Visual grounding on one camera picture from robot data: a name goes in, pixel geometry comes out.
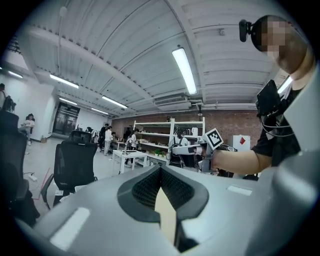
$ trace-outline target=door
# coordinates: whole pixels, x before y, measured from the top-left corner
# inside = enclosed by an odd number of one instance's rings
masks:
[[[76,129],[80,108],[60,102],[55,115],[53,132],[69,136]]]

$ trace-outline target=white table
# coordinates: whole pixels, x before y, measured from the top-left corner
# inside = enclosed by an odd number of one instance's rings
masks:
[[[121,141],[116,141],[116,143],[117,143],[116,150],[119,150],[119,146],[120,145],[124,145],[125,144],[124,142],[121,142]]]
[[[118,175],[118,172],[114,173],[116,156],[120,158],[120,173],[122,174],[125,172],[125,161],[128,158],[133,158],[132,170],[135,169],[136,158],[143,158],[143,167],[147,166],[148,155],[146,153],[135,150],[135,152],[128,152],[126,155],[124,155],[124,150],[114,150],[112,154],[112,176]]]

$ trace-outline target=white ceiling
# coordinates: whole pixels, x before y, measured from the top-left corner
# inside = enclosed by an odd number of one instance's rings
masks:
[[[59,15],[62,6],[65,18]],[[240,42],[238,24],[267,14],[281,15],[268,0],[48,0],[25,22],[18,42],[40,83],[116,117],[160,112],[155,99],[188,96],[172,56],[178,45],[197,86],[191,100],[250,105],[279,69],[251,40]],[[80,89],[56,83],[49,73]]]

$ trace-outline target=floor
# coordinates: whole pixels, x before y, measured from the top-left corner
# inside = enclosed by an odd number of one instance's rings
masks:
[[[47,178],[54,172],[55,152],[57,144],[60,144],[62,139],[49,138],[46,143],[33,141],[31,146],[27,146],[26,154],[23,162],[24,178],[29,180],[29,188],[32,192],[35,207],[43,217],[49,210],[45,205],[40,190],[45,184]],[[94,175],[101,180],[103,178],[111,177],[112,175],[112,155],[104,156],[103,152],[98,149],[93,158],[93,172]],[[115,164],[115,173],[119,170],[119,163]],[[28,176],[34,173],[33,176],[37,181],[32,181]],[[54,182],[48,188],[47,200],[50,206],[53,205],[55,192],[58,189]],[[174,233],[176,228],[176,212],[169,203],[168,198],[163,193],[162,189],[159,191],[155,210],[161,216],[161,230],[164,235],[173,243]]]

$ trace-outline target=fluorescent light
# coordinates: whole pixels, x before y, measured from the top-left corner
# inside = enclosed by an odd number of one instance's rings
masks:
[[[60,78],[60,77],[58,77],[58,76],[56,76],[56,75],[54,75],[54,74],[50,74],[50,77],[51,77],[52,79],[54,79],[54,80],[57,80],[57,81],[59,81],[59,82],[61,82],[61,83],[66,84],[66,85],[68,85],[68,86],[72,86],[72,87],[74,87],[74,88],[79,89],[79,85],[77,85],[77,84],[75,84],[75,83],[73,83],[73,82],[69,82],[68,80],[62,79],[62,78]]]
[[[22,75],[17,74],[17,73],[12,72],[12,71],[8,71],[8,73],[11,74],[11,75],[13,75],[13,76],[15,76],[15,77],[17,77],[17,78],[24,78]]]
[[[288,76],[284,83],[278,89],[278,94],[282,93],[291,84],[292,81],[292,78]]]
[[[108,97],[106,97],[106,96],[102,96],[102,99],[104,99],[104,100],[106,100],[106,101],[108,101],[108,102],[111,102],[111,103],[113,103],[113,104],[116,104],[116,105],[118,105],[118,106],[120,106],[120,107],[122,107],[122,108],[124,108],[124,109],[127,109],[127,108],[128,108],[127,106],[122,105],[121,103],[116,102],[116,101],[114,101],[113,99],[110,99],[110,98],[108,98]]]
[[[172,55],[179,66],[179,69],[183,76],[186,87],[188,88],[189,94],[190,95],[196,94],[197,89],[195,85],[195,80],[191,72],[190,64],[189,64],[185,49],[183,48],[176,49],[172,52]]]
[[[59,99],[60,99],[60,101],[63,101],[63,102],[68,102],[68,103],[73,104],[73,105],[78,105],[77,103],[74,103],[74,102],[72,102],[70,100],[67,100],[65,98],[59,98]]]
[[[101,111],[101,110],[98,110],[98,109],[95,109],[95,108],[91,108],[92,110],[94,110],[94,111],[97,111],[97,112],[100,112],[100,113],[102,113],[102,114],[106,114],[106,115],[109,115],[108,113],[106,113],[106,112],[103,112],[103,111]]]

